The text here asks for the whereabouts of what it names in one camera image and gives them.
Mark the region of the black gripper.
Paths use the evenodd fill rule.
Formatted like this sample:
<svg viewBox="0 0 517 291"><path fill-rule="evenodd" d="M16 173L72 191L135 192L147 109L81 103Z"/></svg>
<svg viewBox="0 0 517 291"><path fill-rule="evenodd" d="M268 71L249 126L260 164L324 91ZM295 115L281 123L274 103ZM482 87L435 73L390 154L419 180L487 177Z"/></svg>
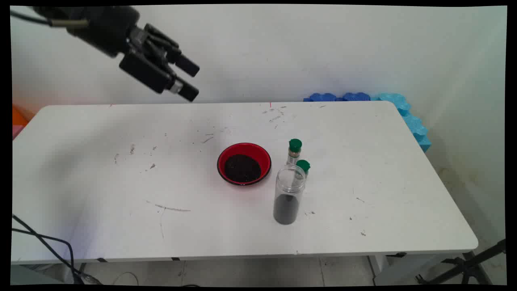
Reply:
<svg viewBox="0 0 517 291"><path fill-rule="evenodd" d="M71 20L87 20L84 28L68 28L67 32L97 48L109 57L129 49L127 38L140 19L132 6L66 7ZM192 102L199 90L179 77L170 64L194 77L199 66L181 51L179 44L152 24L137 28L137 51L124 55L119 68L157 94L169 91Z"/></svg>

